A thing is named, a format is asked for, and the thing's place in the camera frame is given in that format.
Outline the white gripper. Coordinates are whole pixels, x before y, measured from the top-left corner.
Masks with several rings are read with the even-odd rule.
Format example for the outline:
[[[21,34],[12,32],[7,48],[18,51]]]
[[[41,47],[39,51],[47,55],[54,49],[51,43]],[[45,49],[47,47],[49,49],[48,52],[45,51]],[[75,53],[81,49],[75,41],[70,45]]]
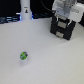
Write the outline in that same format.
[[[82,17],[82,7],[77,0],[54,0],[52,10],[62,19],[80,20]]]

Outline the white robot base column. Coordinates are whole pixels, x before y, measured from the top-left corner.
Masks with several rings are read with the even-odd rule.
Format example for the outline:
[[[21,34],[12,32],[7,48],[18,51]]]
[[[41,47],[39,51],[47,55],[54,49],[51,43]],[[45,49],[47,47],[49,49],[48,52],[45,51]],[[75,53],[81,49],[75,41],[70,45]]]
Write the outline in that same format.
[[[21,2],[21,19],[30,20],[32,18],[32,13],[30,9],[30,0],[20,0]]]

